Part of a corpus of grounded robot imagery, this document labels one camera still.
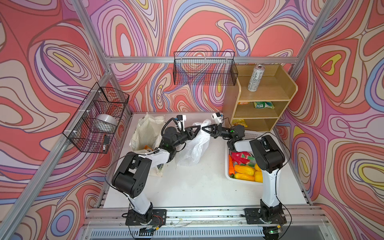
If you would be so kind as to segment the white plastic grocery bag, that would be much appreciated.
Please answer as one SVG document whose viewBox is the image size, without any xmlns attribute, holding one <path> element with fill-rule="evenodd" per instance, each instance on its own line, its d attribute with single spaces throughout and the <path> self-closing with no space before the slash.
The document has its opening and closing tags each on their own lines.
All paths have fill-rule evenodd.
<svg viewBox="0 0 384 240">
<path fill-rule="evenodd" d="M 183 150 L 178 152 L 175 156 L 177 166 L 192 167 L 197 165 L 210 143 L 211 136 L 200 130 L 197 136 L 190 141 L 186 142 Z"/>
</svg>

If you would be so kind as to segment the green snack packet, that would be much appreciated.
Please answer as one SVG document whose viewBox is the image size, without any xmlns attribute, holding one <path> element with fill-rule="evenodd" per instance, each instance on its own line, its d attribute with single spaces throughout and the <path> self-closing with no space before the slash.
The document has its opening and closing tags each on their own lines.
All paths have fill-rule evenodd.
<svg viewBox="0 0 384 240">
<path fill-rule="evenodd" d="M 256 109 L 274 109 L 275 106 L 272 102 L 253 102 Z"/>
</svg>

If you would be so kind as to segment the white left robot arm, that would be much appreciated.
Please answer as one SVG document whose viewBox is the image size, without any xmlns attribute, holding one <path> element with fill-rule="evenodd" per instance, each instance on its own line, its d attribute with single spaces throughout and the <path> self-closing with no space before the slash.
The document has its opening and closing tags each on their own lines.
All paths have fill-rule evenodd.
<svg viewBox="0 0 384 240">
<path fill-rule="evenodd" d="M 139 215 L 148 214 L 153 204 L 145 197 L 145 188 L 150 170 L 173 160 L 177 147 L 193 140 L 199 133 L 200 126 L 182 128 L 167 127 L 162 131 L 158 148 L 148 154 L 129 152 L 116 170 L 111 185 L 128 196 L 133 210 Z"/>
</svg>

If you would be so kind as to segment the yellow squash lower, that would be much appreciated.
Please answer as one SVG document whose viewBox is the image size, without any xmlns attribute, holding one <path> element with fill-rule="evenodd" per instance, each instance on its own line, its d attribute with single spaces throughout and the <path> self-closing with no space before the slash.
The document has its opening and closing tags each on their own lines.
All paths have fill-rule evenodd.
<svg viewBox="0 0 384 240">
<path fill-rule="evenodd" d="M 250 175 L 247 175 L 247 174 L 235 173 L 234 177 L 237 180 L 251 181 L 251 182 L 255 181 L 255 177 L 254 176 L 250 176 Z"/>
</svg>

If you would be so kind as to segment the yellow snack packet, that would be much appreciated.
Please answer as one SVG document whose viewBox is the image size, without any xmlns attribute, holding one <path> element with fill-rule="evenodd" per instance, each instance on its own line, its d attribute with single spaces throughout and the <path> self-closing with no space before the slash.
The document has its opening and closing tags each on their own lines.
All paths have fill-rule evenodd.
<svg viewBox="0 0 384 240">
<path fill-rule="evenodd" d="M 245 128 L 248 127 L 248 125 L 247 125 L 247 123 L 246 123 L 246 121 L 244 119 L 234 119 L 232 121 L 232 125 L 233 126 L 243 126 Z"/>
</svg>

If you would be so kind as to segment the yellow squash upper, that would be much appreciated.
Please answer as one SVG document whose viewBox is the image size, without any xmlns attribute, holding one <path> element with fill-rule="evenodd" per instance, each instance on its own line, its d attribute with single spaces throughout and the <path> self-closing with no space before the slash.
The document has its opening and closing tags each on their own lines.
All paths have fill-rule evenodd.
<svg viewBox="0 0 384 240">
<path fill-rule="evenodd" d="M 234 170 L 236 173 L 245 174 L 249 176 L 253 176 L 255 174 L 255 169 L 249 166 L 235 165 Z"/>
</svg>

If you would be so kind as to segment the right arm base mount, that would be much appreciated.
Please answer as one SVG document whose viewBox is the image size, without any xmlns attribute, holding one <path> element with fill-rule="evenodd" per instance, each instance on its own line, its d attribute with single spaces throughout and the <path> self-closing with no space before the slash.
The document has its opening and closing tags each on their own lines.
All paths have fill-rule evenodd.
<svg viewBox="0 0 384 240">
<path fill-rule="evenodd" d="M 287 223 L 283 209 L 280 206 L 276 206 L 275 208 L 246 208 L 244 209 L 244 216 L 246 218 L 247 224 L 249 225 L 284 225 Z"/>
</svg>

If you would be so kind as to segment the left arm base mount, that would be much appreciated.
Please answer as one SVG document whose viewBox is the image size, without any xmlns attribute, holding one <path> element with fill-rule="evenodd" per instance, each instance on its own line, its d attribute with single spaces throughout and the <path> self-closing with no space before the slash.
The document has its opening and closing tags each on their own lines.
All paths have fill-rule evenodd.
<svg viewBox="0 0 384 240">
<path fill-rule="evenodd" d="M 126 226 L 162 226 L 166 224 L 167 210 L 149 210 L 144 215 L 129 210 L 127 213 L 122 214 L 122 217 L 126 220 Z"/>
</svg>

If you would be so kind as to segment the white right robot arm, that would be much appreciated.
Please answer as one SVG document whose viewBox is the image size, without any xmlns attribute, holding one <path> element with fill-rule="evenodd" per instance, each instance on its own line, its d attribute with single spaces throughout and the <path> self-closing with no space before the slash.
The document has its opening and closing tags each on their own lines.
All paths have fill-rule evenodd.
<svg viewBox="0 0 384 240">
<path fill-rule="evenodd" d="M 263 173 L 264 186 L 261 204 L 268 208 L 283 206 L 278 197 L 279 178 L 280 169 L 283 167 L 286 157 L 271 135 L 246 140 L 245 127 L 241 125 L 225 128 L 222 124 L 213 124 L 202 127 L 202 131 L 213 138 L 226 139 L 231 152 L 247 152 L 254 157 Z"/>
</svg>

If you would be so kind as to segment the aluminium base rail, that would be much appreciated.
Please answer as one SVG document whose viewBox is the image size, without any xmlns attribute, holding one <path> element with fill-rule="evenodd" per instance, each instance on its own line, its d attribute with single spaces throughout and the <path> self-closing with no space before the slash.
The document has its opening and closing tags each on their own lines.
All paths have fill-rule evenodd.
<svg viewBox="0 0 384 240">
<path fill-rule="evenodd" d="M 168 228 L 191 227 L 243 227 L 247 225 L 245 209 L 257 206 L 226 207 L 172 207 L 166 208 Z M 128 208 L 91 209 L 86 214 L 83 226 L 87 227 L 124 227 L 122 217 Z M 287 223 L 284 226 L 329 226 L 330 220 L 319 206 L 291 205 L 284 210 Z"/>
</svg>

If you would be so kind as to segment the white plastic produce basket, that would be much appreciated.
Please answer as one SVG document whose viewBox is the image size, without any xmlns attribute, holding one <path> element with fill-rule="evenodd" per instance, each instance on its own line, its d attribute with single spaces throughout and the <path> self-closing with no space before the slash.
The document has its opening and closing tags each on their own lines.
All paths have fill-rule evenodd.
<svg viewBox="0 0 384 240">
<path fill-rule="evenodd" d="M 275 135 L 276 133 L 274 131 L 271 132 L 256 132 L 256 131 L 250 131 L 250 130 L 245 130 L 245 139 L 260 139 L 263 134 L 266 135 Z M 247 184 L 247 185 L 253 185 L 253 186 L 263 186 L 263 183 L 255 182 L 255 181 L 246 181 L 246 180 L 238 180 L 235 178 L 232 178 L 229 175 L 229 155 L 230 155 L 230 150 L 227 146 L 227 143 L 224 144 L 225 146 L 225 177 L 232 182 L 239 183 L 239 184 Z"/>
</svg>

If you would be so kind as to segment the yellow lemon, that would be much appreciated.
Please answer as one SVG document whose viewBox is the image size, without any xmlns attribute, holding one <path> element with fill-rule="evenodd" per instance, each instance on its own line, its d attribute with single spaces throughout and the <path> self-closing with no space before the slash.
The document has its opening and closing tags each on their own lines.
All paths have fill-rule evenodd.
<svg viewBox="0 0 384 240">
<path fill-rule="evenodd" d="M 262 183 L 263 182 L 263 174 L 261 171 L 255 171 L 254 174 L 255 182 Z"/>
<path fill-rule="evenodd" d="M 261 171 L 261 168 L 257 164 L 255 164 L 254 168 L 256 171 L 259 171 L 259 172 Z"/>
</svg>

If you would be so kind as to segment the yellow lemon lower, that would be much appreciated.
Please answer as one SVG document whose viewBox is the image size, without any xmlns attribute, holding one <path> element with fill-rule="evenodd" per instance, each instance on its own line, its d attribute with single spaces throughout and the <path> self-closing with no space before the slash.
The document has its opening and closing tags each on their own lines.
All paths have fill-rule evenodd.
<svg viewBox="0 0 384 240">
<path fill-rule="evenodd" d="M 255 182 L 262 183 L 263 182 L 263 174 L 261 171 L 255 171 L 254 174 Z"/>
</svg>

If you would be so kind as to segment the silver tape roll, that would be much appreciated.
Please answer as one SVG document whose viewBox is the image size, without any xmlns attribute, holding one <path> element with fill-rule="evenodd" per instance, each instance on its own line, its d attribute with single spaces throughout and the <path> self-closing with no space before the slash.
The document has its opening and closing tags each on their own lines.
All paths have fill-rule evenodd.
<svg viewBox="0 0 384 240">
<path fill-rule="evenodd" d="M 118 125 L 117 120 L 107 114 L 99 114 L 95 120 L 96 129 L 102 133 L 114 133 Z"/>
</svg>

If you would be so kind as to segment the yellow lemon upper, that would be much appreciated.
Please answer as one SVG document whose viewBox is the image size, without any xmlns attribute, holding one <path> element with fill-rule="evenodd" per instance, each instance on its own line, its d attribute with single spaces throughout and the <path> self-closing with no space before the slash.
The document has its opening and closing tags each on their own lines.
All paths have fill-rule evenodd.
<svg viewBox="0 0 384 240">
<path fill-rule="evenodd" d="M 261 171 L 261 168 L 257 164 L 255 164 L 254 168 L 256 171 L 259 171 L 259 172 Z"/>
</svg>

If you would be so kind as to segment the yellow squash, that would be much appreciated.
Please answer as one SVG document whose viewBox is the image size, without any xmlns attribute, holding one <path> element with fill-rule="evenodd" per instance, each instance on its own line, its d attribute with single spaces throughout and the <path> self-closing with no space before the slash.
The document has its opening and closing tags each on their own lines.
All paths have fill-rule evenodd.
<svg viewBox="0 0 384 240">
<path fill-rule="evenodd" d="M 236 173 L 245 174 L 249 176 L 253 176 L 255 174 L 255 169 L 249 166 L 235 165 L 234 170 Z"/>
<path fill-rule="evenodd" d="M 237 180 L 251 181 L 251 182 L 255 181 L 255 177 L 254 176 L 250 176 L 250 175 L 247 175 L 247 174 L 235 173 L 234 177 Z"/>
</svg>

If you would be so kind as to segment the cream canvas tote bag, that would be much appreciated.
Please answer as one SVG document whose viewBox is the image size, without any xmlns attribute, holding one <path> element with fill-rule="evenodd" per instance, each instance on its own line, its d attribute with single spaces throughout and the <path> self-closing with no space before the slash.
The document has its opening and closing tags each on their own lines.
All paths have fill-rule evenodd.
<svg viewBox="0 0 384 240">
<path fill-rule="evenodd" d="M 160 145 L 162 139 L 161 130 L 164 125 L 164 115 L 154 116 L 147 113 L 143 118 L 139 119 L 130 141 L 132 151 L 153 161 L 154 154 L 151 155 L 151 153 Z M 145 145 L 149 146 L 153 151 L 146 151 Z"/>
</svg>

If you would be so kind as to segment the pink dragon fruit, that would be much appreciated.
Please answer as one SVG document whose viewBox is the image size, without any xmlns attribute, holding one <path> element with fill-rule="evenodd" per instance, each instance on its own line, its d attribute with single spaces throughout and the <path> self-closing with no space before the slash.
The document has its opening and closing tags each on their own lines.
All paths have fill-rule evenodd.
<svg viewBox="0 0 384 240">
<path fill-rule="evenodd" d="M 248 152 L 232 152 L 231 157 L 238 165 L 255 165 L 255 158 Z"/>
</svg>

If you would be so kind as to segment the orange carrot left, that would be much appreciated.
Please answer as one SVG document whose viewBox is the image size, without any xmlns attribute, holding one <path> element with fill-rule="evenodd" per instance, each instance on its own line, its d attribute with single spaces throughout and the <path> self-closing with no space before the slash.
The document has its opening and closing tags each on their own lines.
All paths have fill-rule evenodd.
<svg viewBox="0 0 384 240">
<path fill-rule="evenodd" d="M 235 173 L 236 173 L 235 169 L 234 169 L 233 159 L 232 159 L 231 155 L 229 155 L 229 171 L 228 172 L 229 172 L 229 176 L 231 178 L 233 178 Z"/>
</svg>

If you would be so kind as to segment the wooden shelf unit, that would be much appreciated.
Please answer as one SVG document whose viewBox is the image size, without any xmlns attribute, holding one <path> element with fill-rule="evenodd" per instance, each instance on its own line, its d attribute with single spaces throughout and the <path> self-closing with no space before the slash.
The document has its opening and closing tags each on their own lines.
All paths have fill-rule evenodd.
<svg viewBox="0 0 384 240">
<path fill-rule="evenodd" d="M 247 87 L 253 69 L 253 65 L 237 65 L 236 84 L 226 88 L 222 113 L 229 119 L 226 124 L 244 119 L 248 125 L 246 130 L 271 131 L 294 98 L 298 86 L 281 65 L 265 65 L 258 89 L 251 92 Z M 238 105 L 238 102 L 250 103 Z M 275 108 L 256 109 L 253 102 L 272 102 Z"/>
</svg>

